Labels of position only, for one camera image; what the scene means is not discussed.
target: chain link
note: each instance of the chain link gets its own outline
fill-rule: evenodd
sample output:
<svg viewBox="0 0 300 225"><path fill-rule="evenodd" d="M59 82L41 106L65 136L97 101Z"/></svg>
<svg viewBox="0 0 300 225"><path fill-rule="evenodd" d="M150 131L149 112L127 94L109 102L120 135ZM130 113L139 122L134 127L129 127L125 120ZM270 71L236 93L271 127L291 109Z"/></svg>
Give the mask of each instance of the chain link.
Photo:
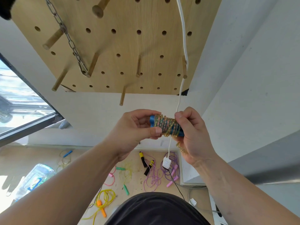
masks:
<svg viewBox="0 0 300 225"><path fill-rule="evenodd" d="M66 35L68 41L69 41L69 46L70 48L73 50L73 54L75 55L76 59L77 59L77 63L79 65L80 68L80 72L86 76L88 73L88 68L86 67L86 65L84 64L83 60L81 59L81 57L79 56L79 53L76 49L76 46L73 42L73 40L71 39L69 32L67 30L66 25L63 23L62 19L60 18L60 16L58 15L56 8L54 7L54 5L51 3L50 0L45 0L46 4L48 6L48 8L50 9L50 12L52 13L52 15L54 16L56 22L59 24L60 29L62 30L62 32Z"/></svg>

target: green jump rope handle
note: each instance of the green jump rope handle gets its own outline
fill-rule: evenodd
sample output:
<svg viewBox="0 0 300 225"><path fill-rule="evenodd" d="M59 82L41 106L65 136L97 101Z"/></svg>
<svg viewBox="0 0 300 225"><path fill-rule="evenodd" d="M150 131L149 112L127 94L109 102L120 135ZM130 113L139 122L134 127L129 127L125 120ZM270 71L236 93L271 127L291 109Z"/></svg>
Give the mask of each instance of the green jump rope handle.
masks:
<svg viewBox="0 0 300 225"><path fill-rule="evenodd" d="M123 184L123 187L124 187L124 190L125 190L125 192L126 192L126 194L127 194L127 196L128 196L128 195L129 195L129 191L128 191L128 189L127 189L126 185L125 185L125 184Z"/></svg>

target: person's left hand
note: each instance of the person's left hand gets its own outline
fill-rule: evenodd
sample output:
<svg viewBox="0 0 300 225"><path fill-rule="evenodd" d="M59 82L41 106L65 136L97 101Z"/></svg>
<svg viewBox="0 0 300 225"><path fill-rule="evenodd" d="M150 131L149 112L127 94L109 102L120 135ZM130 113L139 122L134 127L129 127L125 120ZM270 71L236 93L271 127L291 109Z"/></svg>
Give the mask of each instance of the person's left hand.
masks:
<svg viewBox="0 0 300 225"><path fill-rule="evenodd" d="M160 127L150 127L150 116L156 114L161 113L155 110L139 109L123 114L104 140L117 150L119 161L125 159L141 140L146 138L156 140L161 137Z"/></svg>

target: hand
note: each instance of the hand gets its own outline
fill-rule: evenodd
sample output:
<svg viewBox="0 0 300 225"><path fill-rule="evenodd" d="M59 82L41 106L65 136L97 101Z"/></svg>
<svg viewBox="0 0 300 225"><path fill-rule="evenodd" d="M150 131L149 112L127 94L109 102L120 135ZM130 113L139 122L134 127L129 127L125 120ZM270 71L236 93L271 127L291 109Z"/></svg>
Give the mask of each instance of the hand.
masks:
<svg viewBox="0 0 300 225"><path fill-rule="evenodd" d="M184 111L176 112L175 119L181 126L185 136L174 137L180 143L180 147L187 153L182 153L183 158L194 167L202 162L217 156L212 142L200 114L188 107Z"/></svg>
<svg viewBox="0 0 300 225"><path fill-rule="evenodd" d="M150 116L156 114L161 113L139 109L123 114L104 140L110 147L116 149L119 161L124 160L141 140L146 138L156 140L161 137L160 127L150 127Z"/></svg>

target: clear plastic container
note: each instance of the clear plastic container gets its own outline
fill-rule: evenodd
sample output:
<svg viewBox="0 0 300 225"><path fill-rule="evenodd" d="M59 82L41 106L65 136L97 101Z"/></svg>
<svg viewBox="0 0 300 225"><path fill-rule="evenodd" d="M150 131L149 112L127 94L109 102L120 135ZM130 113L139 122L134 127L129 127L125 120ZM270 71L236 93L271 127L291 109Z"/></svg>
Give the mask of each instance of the clear plastic container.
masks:
<svg viewBox="0 0 300 225"><path fill-rule="evenodd" d="M37 164L17 186L15 201L24 197L55 174L56 172L51 167L40 163Z"/></svg>

